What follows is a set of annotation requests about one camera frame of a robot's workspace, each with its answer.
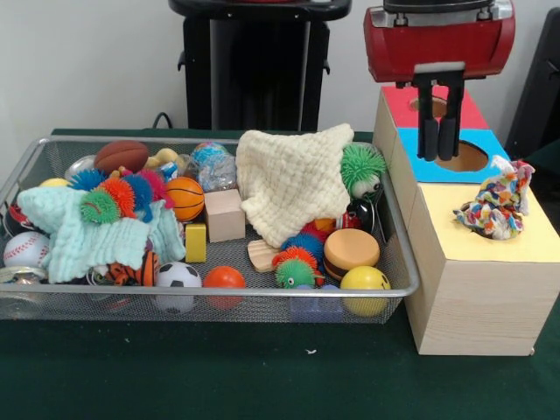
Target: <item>mint green washcloth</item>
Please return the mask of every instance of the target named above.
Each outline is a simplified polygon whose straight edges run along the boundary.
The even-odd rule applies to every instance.
[[[96,224],[81,219],[80,200],[87,192],[67,187],[37,187],[21,192],[17,204],[38,228],[51,236],[50,251],[43,261],[50,283],[62,283],[86,275],[91,267],[120,263],[138,270],[148,238],[161,263],[185,256],[175,214],[164,201],[150,204],[150,223],[124,218]]]

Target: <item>black cable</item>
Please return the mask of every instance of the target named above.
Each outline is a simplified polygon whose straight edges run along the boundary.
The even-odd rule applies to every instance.
[[[151,127],[153,129],[156,129],[158,127],[159,124],[159,120],[162,119],[162,117],[165,119],[165,121],[167,122],[167,128],[168,129],[172,129],[173,128],[173,124],[172,124],[172,119],[165,113],[165,112],[160,112],[159,114],[157,114],[156,120],[154,121],[154,123],[151,125]]]

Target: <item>yellow panel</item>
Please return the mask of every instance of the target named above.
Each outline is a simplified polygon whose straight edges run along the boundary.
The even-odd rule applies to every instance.
[[[419,185],[448,260],[560,263],[560,237],[532,192],[528,194],[529,216],[523,216],[523,232],[514,239],[494,241],[473,233],[453,214],[454,209],[476,197],[479,185]]]
[[[207,260],[207,225],[191,223],[185,227],[187,263],[205,263]]]

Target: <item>circular hole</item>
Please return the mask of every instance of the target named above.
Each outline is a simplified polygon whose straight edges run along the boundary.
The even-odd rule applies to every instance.
[[[458,156],[451,160],[441,160],[438,157],[436,165],[454,172],[476,172],[486,168],[488,155],[474,144],[459,140]]]
[[[410,103],[410,108],[418,111],[420,109],[420,101],[416,98]],[[431,113],[434,118],[441,118],[447,112],[447,101],[439,96],[432,96],[431,98]]]

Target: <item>baseball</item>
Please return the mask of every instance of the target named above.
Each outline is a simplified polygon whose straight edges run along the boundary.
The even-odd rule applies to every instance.
[[[24,266],[41,268],[49,252],[49,239],[37,232],[24,232],[10,239],[3,252],[6,267]]]

